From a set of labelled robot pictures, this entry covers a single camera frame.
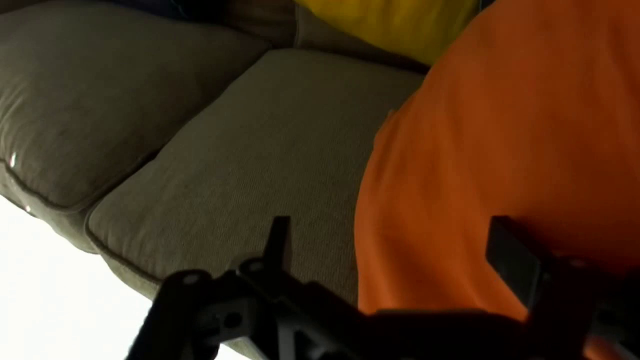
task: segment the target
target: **orange cloth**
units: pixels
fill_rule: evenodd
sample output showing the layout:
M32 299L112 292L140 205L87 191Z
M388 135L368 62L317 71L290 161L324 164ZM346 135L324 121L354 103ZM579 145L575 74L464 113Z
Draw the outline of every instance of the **orange cloth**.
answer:
M360 308L526 308L488 220L640 266L640 2L498 0L381 131L356 215Z

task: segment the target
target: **gray couch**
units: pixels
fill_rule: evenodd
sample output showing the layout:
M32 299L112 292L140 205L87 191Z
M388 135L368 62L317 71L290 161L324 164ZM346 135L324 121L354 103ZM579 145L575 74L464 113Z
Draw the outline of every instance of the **gray couch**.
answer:
M295 274L356 299L374 135L424 68L292 0L184 24L96 0L0 0L0 195L154 296L295 219Z

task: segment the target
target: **couch cushion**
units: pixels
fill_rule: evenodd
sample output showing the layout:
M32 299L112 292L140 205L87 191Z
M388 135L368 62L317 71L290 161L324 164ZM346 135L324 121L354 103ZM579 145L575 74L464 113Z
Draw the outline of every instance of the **couch cushion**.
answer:
M0 192L82 243L82 211L268 48L105 2L0 19Z
M421 74L308 51L268 52L101 202L89 232L153 296L166 274L215 274L295 220L295 274L354 301L356 192L382 121Z

